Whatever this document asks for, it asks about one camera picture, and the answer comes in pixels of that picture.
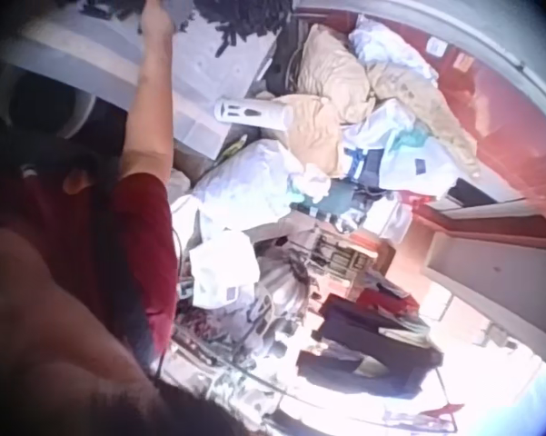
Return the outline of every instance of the red shirt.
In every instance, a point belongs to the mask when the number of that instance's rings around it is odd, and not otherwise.
[[[43,255],[57,284],[80,300],[103,323],[105,308],[93,262],[91,195],[63,191],[61,181],[26,172],[0,183],[0,227],[21,234]],[[177,259],[172,215],[164,184],[133,174],[111,195],[119,240],[143,292],[156,353],[170,340],[174,321]]]

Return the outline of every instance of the pillow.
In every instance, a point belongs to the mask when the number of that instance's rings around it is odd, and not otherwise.
[[[357,124],[372,112],[375,101],[363,66],[346,44],[343,35],[314,25],[303,48],[297,93],[329,98],[340,122]]]
[[[263,130],[281,143],[303,164],[315,164],[330,177],[342,175],[342,131],[337,109],[324,97],[285,95],[274,99],[293,108],[287,132]]]

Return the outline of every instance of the person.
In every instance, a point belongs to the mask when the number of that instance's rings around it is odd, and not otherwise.
[[[10,158],[31,163],[14,171],[0,161],[0,434],[247,434],[215,403],[150,374],[170,341],[177,281],[165,187],[174,28],[160,0],[147,0],[142,31],[144,59],[108,191],[97,179],[104,172],[50,162],[41,136],[5,136],[18,151]]]

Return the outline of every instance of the hand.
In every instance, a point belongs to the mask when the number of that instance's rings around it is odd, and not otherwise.
[[[174,22],[165,11],[161,0],[146,0],[142,13],[142,32],[145,40],[163,41],[174,35]]]

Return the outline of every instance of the beige pillow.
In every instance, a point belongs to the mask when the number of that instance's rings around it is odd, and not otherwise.
[[[462,129],[438,88],[420,74],[396,64],[375,63],[368,65],[366,71],[378,98],[397,98],[406,104],[430,128],[457,165],[472,177],[481,175],[476,140]]]
[[[330,177],[342,175],[342,130],[337,109],[327,98],[285,95],[275,102],[293,108],[293,123],[287,132],[263,130],[281,143],[303,164],[315,164]]]
[[[346,47],[343,35],[314,25],[303,48],[298,94],[325,96],[337,107],[342,123],[357,124],[373,109],[363,66]]]

